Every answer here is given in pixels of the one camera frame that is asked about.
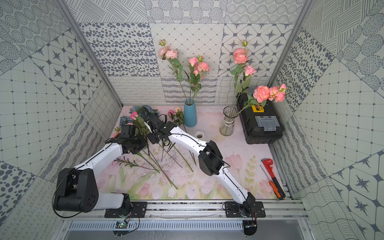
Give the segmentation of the magenta rosebud stem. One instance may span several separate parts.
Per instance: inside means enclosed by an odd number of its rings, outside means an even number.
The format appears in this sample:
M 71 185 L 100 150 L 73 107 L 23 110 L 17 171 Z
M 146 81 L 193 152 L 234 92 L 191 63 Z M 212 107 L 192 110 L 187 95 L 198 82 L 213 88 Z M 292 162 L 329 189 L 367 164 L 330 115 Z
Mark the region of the magenta rosebud stem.
M 168 116 L 171 117 L 171 120 L 177 125 L 181 126 L 185 124 L 184 112 L 176 114 L 175 110 L 169 110 Z

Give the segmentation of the blue grey rose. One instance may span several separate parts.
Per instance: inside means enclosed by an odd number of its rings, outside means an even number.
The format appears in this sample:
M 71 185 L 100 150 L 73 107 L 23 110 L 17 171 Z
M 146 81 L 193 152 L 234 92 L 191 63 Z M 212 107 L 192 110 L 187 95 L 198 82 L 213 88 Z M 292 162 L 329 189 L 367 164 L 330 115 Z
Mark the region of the blue grey rose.
M 140 118 L 143 118 L 144 120 L 148 119 L 151 116 L 159 116 L 159 112 L 156 109 L 153 109 L 152 107 L 148 105 L 141 105 L 141 106 L 132 106 L 131 108 L 124 107 L 122 115 L 120 117 L 120 126 L 124 124 L 130 124 L 134 122 L 134 119 L 131 117 L 131 115 L 136 112 L 137 115 Z

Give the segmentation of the pink flower bunch on table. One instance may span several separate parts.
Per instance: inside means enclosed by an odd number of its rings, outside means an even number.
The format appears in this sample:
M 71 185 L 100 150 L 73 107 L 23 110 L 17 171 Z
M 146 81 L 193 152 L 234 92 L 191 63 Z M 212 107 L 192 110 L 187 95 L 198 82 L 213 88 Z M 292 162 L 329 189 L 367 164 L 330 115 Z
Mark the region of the pink flower bunch on table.
M 160 163 L 164 164 L 168 171 L 176 172 L 187 172 L 194 173 L 195 170 L 191 163 L 191 158 L 180 149 L 177 148 L 174 144 L 160 143 Z

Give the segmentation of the peach rosebud stem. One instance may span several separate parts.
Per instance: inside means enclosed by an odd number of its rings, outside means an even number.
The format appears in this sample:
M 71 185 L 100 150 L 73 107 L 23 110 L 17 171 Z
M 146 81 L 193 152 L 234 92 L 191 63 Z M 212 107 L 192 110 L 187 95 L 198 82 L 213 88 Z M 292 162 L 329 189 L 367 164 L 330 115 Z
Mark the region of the peach rosebud stem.
M 182 112 L 182 108 L 181 107 L 176 107 L 175 108 L 175 113 L 178 114 L 178 113 L 181 113 Z

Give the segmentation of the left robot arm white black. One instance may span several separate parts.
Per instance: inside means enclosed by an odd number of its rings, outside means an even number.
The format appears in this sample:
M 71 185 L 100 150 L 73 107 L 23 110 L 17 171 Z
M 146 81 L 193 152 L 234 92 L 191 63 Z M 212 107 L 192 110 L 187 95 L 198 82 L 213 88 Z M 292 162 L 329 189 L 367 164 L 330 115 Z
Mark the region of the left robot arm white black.
M 139 153 L 146 144 L 145 138 L 136 134 L 135 125 L 123 125 L 121 132 L 108 139 L 106 145 L 88 160 L 74 168 L 61 170 L 52 202 L 54 212 L 88 213 L 117 209 L 123 214 L 130 214 L 133 207 L 129 196 L 100 193 L 96 177 L 123 154 Z

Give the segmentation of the red orange pliers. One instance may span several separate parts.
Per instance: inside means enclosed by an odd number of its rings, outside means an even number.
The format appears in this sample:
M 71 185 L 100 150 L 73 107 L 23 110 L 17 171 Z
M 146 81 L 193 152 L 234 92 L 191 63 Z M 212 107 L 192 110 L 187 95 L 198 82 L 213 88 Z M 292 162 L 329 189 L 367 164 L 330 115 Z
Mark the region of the red orange pliers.
M 265 173 L 265 175 L 267 176 L 267 178 L 269 180 L 269 184 L 272 187 L 275 196 L 279 200 L 283 200 L 286 197 L 286 194 L 285 194 L 284 190 L 282 189 L 281 185 L 279 184 L 279 181 L 277 180 L 277 178 L 273 172 L 273 164 L 274 164 L 273 160 L 272 159 L 262 159 L 261 162 L 262 162 L 262 165 L 261 165 L 262 170 Z

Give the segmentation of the pink carnation spray stem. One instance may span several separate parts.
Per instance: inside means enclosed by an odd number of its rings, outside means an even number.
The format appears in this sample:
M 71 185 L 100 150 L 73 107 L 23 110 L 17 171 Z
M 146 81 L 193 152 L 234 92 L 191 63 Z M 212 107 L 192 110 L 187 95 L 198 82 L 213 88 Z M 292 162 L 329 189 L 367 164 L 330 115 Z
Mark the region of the pink carnation spray stem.
M 163 61 L 168 61 L 170 66 L 170 69 L 172 70 L 172 74 L 179 82 L 181 89 L 183 91 L 184 97 L 187 100 L 187 95 L 185 93 L 185 90 L 183 88 L 182 80 L 183 80 L 183 72 L 184 67 L 179 61 L 179 52 L 177 50 L 172 49 L 170 46 L 166 45 L 166 40 L 161 39 L 159 42 L 161 49 L 159 50 L 159 57 Z

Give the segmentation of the clear glass vase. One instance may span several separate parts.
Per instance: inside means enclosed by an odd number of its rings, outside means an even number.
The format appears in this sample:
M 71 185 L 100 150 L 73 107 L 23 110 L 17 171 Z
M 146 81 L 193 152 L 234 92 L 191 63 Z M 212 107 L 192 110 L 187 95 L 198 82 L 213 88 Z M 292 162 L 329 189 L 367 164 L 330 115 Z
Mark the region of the clear glass vase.
M 235 106 L 227 106 L 223 109 L 224 118 L 219 127 L 219 131 L 223 136 L 231 136 L 235 128 L 235 119 L 239 115 L 239 111 Z

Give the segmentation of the pink rose single stem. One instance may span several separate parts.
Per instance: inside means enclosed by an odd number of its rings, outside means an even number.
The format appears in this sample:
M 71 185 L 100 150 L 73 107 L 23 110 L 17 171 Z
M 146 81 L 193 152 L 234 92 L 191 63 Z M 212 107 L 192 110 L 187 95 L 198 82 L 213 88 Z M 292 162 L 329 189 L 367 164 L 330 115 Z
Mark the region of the pink rose single stem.
M 189 66 L 189 73 L 185 72 L 187 74 L 187 82 L 190 86 L 190 99 L 194 100 L 196 97 L 196 90 L 198 88 L 198 70 L 197 70 L 197 65 L 198 65 L 198 58 L 190 58 L 188 61 L 188 66 Z

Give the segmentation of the tall blue ceramic vase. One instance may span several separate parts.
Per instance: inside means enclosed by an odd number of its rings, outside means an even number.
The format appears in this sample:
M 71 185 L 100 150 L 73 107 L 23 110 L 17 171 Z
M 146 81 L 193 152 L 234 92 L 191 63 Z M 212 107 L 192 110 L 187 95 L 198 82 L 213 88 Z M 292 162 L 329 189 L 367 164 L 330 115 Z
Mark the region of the tall blue ceramic vase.
M 184 103 L 184 123 L 186 127 L 192 128 L 197 124 L 197 109 L 193 99 L 187 99 Z

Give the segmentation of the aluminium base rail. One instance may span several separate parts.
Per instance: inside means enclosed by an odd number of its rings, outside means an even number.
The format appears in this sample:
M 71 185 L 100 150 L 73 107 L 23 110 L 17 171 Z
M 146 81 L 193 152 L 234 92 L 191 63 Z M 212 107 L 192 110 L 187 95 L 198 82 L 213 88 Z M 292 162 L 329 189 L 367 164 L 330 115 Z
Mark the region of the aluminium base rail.
M 251 219 L 240 212 L 240 205 L 230 200 L 137 200 L 131 202 L 131 208 L 134 218 L 144 220 Z M 261 220 L 309 219 L 299 200 L 255 200 L 253 208 Z

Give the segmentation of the large pink peony spray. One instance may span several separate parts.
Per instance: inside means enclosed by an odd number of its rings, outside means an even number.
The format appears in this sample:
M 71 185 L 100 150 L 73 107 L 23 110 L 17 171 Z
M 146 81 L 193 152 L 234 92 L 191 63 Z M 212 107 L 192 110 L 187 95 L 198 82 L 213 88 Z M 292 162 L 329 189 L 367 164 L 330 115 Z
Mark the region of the large pink peony spray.
M 237 88 L 240 74 L 244 71 L 245 64 L 248 61 L 248 50 L 247 50 L 248 41 L 242 41 L 242 47 L 235 50 L 233 53 L 234 63 L 236 67 L 230 71 L 230 73 L 234 76 L 234 95 L 232 106 L 236 104 L 236 96 L 237 96 Z

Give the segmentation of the black toolbox yellow label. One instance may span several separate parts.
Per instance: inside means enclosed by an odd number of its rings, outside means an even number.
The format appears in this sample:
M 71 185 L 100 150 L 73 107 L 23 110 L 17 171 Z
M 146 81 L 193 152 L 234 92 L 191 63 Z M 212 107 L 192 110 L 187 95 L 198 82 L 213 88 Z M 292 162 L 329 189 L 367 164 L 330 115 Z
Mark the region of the black toolbox yellow label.
M 273 144 L 280 139 L 285 129 L 272 103 L 267 101 L 268 105 L 263 110 L 256 106 L 243 109 L 247 101 L 245 93 L 237 95 L 237 108 L 247 144 Z

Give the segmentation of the small white ribbed vase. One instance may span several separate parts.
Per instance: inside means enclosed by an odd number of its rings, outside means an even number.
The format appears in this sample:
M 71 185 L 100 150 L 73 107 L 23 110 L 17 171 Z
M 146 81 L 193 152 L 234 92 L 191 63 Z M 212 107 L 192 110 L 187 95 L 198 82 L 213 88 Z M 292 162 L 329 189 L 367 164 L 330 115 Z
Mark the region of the small white ribbed vase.
M 196 136 L 196 138 L 198 138 L 198 139 L 203 139 L 204 136 L 205 136 L 205 134 L 204 134 L 203 132 L 197 132 L 197 133 L 195 134 L 195 136 Z

